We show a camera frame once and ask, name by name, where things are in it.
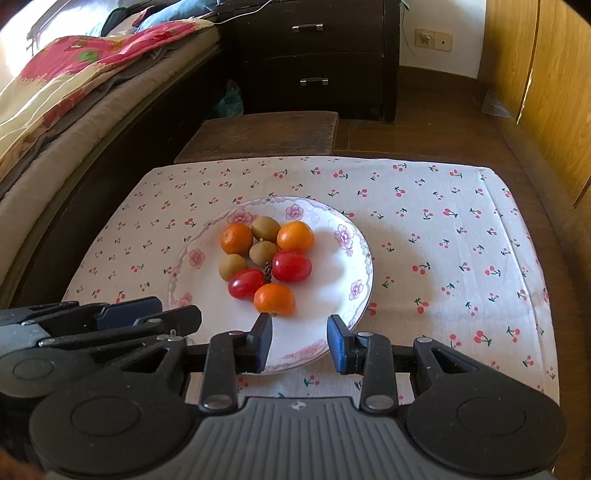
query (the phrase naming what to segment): electrical outlet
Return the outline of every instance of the electrical outlet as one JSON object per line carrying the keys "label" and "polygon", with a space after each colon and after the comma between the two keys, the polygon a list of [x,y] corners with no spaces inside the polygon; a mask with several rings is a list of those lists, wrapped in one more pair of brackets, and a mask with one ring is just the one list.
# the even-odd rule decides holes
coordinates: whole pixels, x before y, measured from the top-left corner
{"label": "electrical outlet", "polygon": [[453,37],[449,33],[434,32],[433,35],[435,50],[451,51]]}
{"label": "electrical outlet", "polygon": [[416,28],[414,30],[414,45],[421,48],[433,48],[434,36],[433,30],[423,30],[422,28]]}

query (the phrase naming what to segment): white plate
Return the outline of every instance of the white plate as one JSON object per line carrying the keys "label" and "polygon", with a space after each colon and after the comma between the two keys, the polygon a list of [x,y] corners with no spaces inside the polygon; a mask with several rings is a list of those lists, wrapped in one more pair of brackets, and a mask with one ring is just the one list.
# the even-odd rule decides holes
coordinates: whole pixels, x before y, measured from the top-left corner
{"label": "white plate", "polygon": [[193,303],[201,309],[203,324],[190,336],[191,343],[208,343],[213,335],[227,330],[248,331],[257,319],[252,302],[230,296],[217,268],[226,255],[219,245],[226,226],[232,222],[250,224],[262,215],[280,225],[302,220],[316,236],[308,252],[312,275],[302,283],[288,285],[296,297],[295,313],[273,318],[273,341],[264,373],[275,373],[308,363],[328,351],[329,315],[339,314],[349,329],[357,324],[369,300],[374,268],[359,229],[332,207],[300,197],[245,202],[203,225],[177,257],[168,286],[168,308]]}

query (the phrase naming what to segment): tomato stem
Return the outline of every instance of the tomato stem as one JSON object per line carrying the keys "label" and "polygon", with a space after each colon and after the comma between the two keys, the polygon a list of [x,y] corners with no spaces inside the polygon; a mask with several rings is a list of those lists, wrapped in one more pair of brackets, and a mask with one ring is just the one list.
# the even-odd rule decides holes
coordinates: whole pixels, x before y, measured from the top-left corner
{"label": "tomato stem", "polygon": [[271,283],[271,262],[265,263],[265,270],[263,270],[265,274],[265,282]]}

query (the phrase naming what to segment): blue pillow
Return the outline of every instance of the blue pillow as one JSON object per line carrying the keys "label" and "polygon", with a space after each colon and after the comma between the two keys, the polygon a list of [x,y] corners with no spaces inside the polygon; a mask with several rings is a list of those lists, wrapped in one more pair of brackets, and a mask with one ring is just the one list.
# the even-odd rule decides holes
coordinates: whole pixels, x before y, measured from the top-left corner
{"label": "blue pillow", "polygon": [[217,5],[216,0],[181,0],[160,12],[150,15],[138,28],[138,32],[162,22],[182,20],[189,17],[200,17],[211,12]]}

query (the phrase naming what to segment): dark wooden dresser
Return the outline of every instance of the dark wooden dresser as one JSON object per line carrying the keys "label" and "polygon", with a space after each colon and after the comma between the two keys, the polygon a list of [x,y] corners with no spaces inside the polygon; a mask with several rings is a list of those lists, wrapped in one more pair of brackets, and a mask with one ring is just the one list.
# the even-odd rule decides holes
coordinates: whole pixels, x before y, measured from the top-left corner
{"label": "dark wooden dresser", "polygon": [[[218,5],[220,20],[263,0]],[[220,26],[247,112],[335,111],[393,122],[398,0],[275,0]]]}

